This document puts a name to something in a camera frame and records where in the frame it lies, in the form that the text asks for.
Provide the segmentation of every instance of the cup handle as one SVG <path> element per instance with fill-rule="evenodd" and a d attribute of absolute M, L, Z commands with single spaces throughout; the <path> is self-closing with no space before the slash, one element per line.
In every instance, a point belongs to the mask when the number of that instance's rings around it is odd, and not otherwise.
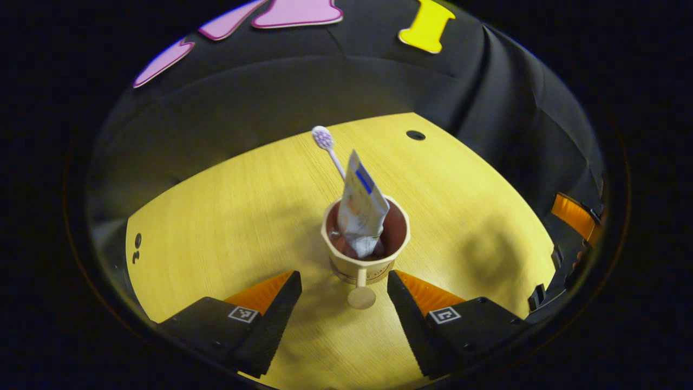
<path fill-rule="evenodd" d="M 366 287 L 366 268 L 358 269 L 356 288 L 351 290 L 346 301 L 356 309 L 368 309 L 376 302 L 376 293 Z"/>

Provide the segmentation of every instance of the toothpaste tube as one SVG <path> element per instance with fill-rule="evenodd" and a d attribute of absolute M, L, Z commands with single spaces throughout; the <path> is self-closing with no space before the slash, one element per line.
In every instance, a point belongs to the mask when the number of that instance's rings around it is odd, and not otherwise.
<path fill-rule="evenodd" d="M 337 224 L 359 259 L 373 253 L 388 211 L 389 203 L 361 164 L 356 151 L 352 151 Z"/>

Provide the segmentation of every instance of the tabletop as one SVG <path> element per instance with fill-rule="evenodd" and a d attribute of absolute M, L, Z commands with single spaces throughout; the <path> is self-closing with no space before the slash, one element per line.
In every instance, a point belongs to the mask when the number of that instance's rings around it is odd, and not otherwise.
<path fill-rule="evenodd" d="M 529 314 L 527 298 L 555 272 L 553 243 L 493 167 L 412 112 L 323 125 L 342 164 L 355 149 L 382 193 L 409 214 L 412 238 L 395 269 L 464 299 L 486 296 L 520 318 Z M 412 139 L 409 130 L 426 138 Z M 429 383 L 387 295 L 387 281 L 370 285 L 377 296 L 373 307 L 357 310 L 347 305 L 353 285 L 332 273 L 319 229 L 343 188 L 310 131 L 237 155 L 170 188 L 128 219 L 128 259 L 139 251 L 128 272 L 145 313 L 162 322 L 203 296 L 224 300 L 298 270 L 303 293 L 267 375 L 253 380 L 280 389 L 412 389 Z"/>

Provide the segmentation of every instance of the black fabric wall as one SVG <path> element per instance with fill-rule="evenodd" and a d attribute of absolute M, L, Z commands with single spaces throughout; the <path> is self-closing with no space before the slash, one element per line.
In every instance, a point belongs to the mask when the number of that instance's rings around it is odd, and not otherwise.
<path fill-rule="evenodd" d="M 396 37 L 414 20 L 415 1 L 343 0 L 338 24 L 252 28 L 268 6 L 225 40 L 191 33 L 187 57 L 125 89 L 97 139 L 87 183 L 93 236 L 111 266 L 123 264 L 127 218 L 186 178 L 316 124 L 410 111 L 496 168 L 566 252 L 579 245 L 550 208 L 565 192 L 599 209 L 602 159 L 587 115 L 532 54 L 447 3 L 457 19 L 437 55 Z M 127 284 L 120 268 L 118 283 Z"/>

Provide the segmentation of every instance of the orange part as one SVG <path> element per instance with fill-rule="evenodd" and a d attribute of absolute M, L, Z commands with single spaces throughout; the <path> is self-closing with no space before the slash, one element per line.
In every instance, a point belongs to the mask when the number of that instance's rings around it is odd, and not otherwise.
<path fill-rule="evenodd" d="M 575 229 L 582 238 L 590 241 L 590 236 L 597 224 L 590 213 L 585 211 L 578 202 L 569 196 L 558 193 L 551 213 Z"/>
<path fill-rule="evenodd" d="M 424 317 L 431 310 L 442 309 L 443 307 L 456 305 L 465 301 L 459 296 L 451 294 L 429 282 L 424 282 L 419 278 L 415 278 L 408 273 L 398 270 L 395 270 L 395 272 L 397 272 L 397 275 L 409 290 L 409 294 L 414 297 L 416 306 L 419 307 Z"/>
<path fill-rule="evenodd" d="M 257 310 L 264 316 L 272 301 L 277 297 L 279 290 L 284 287 L 284 283 L 286 283 L 292 273 L 294 271 L 282 273 L 279 276 L 260 282 L 253 287 L 226 298 L 225 302 Z"/>

